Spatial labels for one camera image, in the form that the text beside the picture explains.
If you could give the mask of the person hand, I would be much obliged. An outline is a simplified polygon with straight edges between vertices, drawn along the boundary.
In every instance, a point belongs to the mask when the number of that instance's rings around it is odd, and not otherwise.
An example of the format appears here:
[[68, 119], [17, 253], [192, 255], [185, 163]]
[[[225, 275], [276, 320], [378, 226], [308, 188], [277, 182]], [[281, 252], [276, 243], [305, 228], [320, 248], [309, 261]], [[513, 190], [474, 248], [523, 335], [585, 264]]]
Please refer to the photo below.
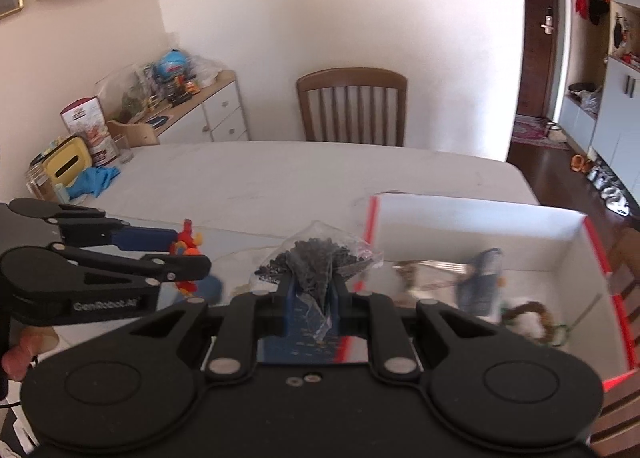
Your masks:
[[21, 332], [17, 345], [2, 356], [2, 370], [10, 380], [21, 382], [32, 360], [54, 350], [59, 340], [58, 334], [51, 327], [26, 327]]

